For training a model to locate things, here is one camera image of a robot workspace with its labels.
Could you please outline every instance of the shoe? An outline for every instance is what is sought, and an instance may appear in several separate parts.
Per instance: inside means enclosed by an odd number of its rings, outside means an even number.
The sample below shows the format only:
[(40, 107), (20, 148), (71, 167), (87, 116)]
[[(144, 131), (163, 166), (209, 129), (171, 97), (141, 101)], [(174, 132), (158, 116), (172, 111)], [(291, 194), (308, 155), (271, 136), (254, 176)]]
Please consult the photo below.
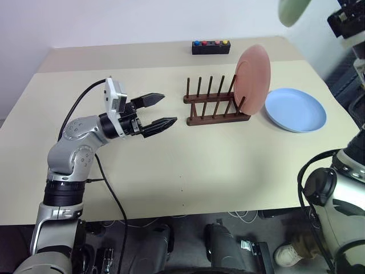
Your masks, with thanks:
[(281, 267), (292, 267), (302, 259), (291, 244), (278, 247), (274, 253), (274, 260)]

